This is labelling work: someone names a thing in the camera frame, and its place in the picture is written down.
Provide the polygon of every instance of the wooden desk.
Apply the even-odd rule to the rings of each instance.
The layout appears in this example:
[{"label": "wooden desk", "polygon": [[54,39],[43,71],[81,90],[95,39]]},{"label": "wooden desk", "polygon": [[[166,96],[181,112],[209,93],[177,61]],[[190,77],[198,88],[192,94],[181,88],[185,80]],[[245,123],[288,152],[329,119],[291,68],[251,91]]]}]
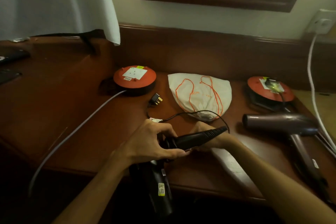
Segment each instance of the wooden desk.
[{"label": "wooden desk", "polygon": [[[29,48],[32,58],[6,67],[23,77],[0,86],[2,106],[1,142],[37,166],[53,146],[64,139],[109,96],[99,93],[100,82],[115,71],[110,43],[93,41],[97,55],[75,40],[39,37]],[[157,92],[163,102],[149,110],[152,117],[166,118],[180,112],[168,87],[168,73],[157,73],[155,89],[144,96],[120,96],[108,103],[70,138],[47,162],[45,168],[94,175],[108,155],[125,141],[146,118],[148,100]],[[272,135],[246,131],[242,115],[258,113],[243,93],[245,82],[231,81],[232,103],[224,115],[232,134],[265,161],[303,184],[286,157],[289,149]],[[303,113],[307,109],[296,101]],[[190,131],[196,120],[179,116],[170,121],[178,135]],[[217,120],[213,126],[218,127]],[[309,154],[319,163],[329,181],[331,198],[336,201],[336,164],[313,138],[305,138]],[[228,163],[236,163],[228,157]],[[258,200],[262,195],[247,175],[240,175],[240,186],[209,153],[194,153],[166,167],[172,188],[213,194],[239,200]]]}]

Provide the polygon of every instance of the white drawstring bag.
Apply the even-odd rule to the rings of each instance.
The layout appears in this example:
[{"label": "white drawstring bag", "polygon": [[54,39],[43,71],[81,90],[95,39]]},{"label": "white drawstring bag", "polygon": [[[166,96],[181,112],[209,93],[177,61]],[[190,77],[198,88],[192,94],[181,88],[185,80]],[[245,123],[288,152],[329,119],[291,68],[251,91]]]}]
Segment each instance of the white drawstring bag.
[{"label": "white drawstring bag", "polygon": [[[209,110],[222,116],[232,100],[230,82],[215,77],[176,73],[168,75],[169,88],[175,101],[185,112]],[[211,121],[218,116],[212,112],[193,114],[199,120]]]}]

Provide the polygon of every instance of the beige wall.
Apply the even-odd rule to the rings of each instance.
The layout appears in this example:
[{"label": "beige wall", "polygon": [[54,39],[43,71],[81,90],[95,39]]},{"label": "beige wall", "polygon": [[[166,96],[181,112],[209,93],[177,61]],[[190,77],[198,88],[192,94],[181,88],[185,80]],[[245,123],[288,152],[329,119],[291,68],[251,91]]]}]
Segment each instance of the beige wall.
[{"label": "beige wall", "polygon": [[320,8],[336,0],[298,0],[291,13],[242,10],[145,0],[113,0],[119,22],[299,39]]}]

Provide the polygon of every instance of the black hair dryer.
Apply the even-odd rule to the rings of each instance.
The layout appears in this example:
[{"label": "black hair dryer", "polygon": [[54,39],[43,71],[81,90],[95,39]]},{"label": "black hair dryer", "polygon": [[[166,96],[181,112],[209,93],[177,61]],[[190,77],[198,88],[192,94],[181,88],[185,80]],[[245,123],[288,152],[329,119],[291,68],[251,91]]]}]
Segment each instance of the black hair dryer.
[{"label": "black hair dryer", "polygon": [[314,120],[300,113],[244,114],[243,125],[248,129],[286,134],[307,176],[307,182],[315,188],[325,203],[335,209],[326,190],[327,181],[321,176],[317,163],[309,157],[301,138],[301,136],[313,136],[318,133],[318,126]]},{"label": "black hair dryer", "polygon": [[[226,130],[227,127],[220,127],[177,138],[158,139],[160,146],[164,149],[189,150],[205,144]],[[172,195],[164,170],[164,162],[167,162],[167,160],[153,160],[132,165],[129,169],[132,179],[140,185],[140,189],[145,189],[146,194],[149,194],[154,211],[159,218],[166,218],[174,211]]]}]

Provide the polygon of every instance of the electrical socket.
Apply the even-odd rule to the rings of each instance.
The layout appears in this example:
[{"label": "electrical socket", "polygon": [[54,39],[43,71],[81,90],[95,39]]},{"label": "electrical socket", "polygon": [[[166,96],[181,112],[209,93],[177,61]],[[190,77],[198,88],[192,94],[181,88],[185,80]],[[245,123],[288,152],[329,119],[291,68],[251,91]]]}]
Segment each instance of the electrical socket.
[{"label": "electrical socket", "polygon": [[320,9],[310,21],[306,32],[327,34],[336,22],[336,11]]}]

